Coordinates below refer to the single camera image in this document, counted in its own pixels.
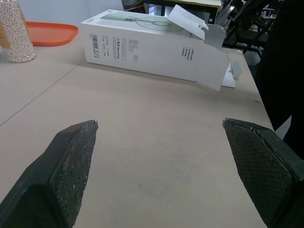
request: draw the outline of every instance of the white beads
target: white beads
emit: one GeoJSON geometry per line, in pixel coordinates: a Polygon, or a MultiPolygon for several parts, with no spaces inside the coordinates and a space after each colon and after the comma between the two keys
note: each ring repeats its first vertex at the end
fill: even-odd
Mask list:
{"type": "Polygon", "coordinates": [[[33,60],[36,55],[18,0],[0,0],[0,24],[9,42],[2,45],[8,60],[15,63],[33,60]]]}

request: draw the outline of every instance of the desk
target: desk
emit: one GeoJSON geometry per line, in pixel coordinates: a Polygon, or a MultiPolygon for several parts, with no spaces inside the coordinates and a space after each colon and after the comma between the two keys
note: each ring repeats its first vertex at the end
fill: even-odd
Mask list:
{"type": "Polygon", "coordinates": [[[185,10],[194,10],[209,13],[209,24],[214,24],[218,10],[221,8],[220,0],[143,0],[146,4],[161,6],[161,16],[165,16],[167,7],[174,7],[176,4],[185,10]]]}
{"type": "Polygon", "coordinates": [[[222,128],[224,117],[271,126],[242,53],[226,49],[244,72],[216,92],[87,63],[80,36],[35,50],[31,62],[0,64],[0,200],[58,131],[97,119],[75,228],[266,227],[222,128]]]}

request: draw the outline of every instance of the wooden tabletop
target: wooden tabletop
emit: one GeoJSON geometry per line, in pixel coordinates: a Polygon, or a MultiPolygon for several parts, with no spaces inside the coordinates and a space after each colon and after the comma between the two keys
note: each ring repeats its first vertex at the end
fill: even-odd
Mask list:
{"type": "Polygon", "coordinates": [[[97,119],[75,228],[266,227],[222,128],[225,117],[271,126],[242,53],[226,49],[243,74],[216,92],[89,64],[80,36],[35,51],[28,63],[0,62],[0,200],[57,132],[97,119]]]}
{"type": "Polygon", "coordinates": [[[221,0],[169,0],[169,1],[175,1],[179,3],[186,3],[191,5],[199,5],[199,6],[210,6],[215,8],[220,8],[222,6],[221,0]]]}

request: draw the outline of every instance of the white box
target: white box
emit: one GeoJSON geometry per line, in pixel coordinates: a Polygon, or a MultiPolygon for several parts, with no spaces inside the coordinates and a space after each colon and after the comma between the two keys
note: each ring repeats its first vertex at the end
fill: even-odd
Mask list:
{"type": "Polygon", "coordinates": [[[81,32],[90,63],[196,81],[217,91],[229,65],[219,49],[221,28],[179,6],[168,18],[107,10],[82,22],[81,32]]]}

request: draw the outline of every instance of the open box flap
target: open box flap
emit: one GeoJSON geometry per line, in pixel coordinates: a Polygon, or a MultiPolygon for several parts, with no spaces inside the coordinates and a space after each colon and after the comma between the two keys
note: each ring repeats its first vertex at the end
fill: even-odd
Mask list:
{"type": "Polygon", "coordinates": [[[179,5],[175,5],[171,14],[168,16],[168,20],[193,33],[202,40],[205,40],[205,29],[209,29],[205,21],[189,13],[179,5]]]}

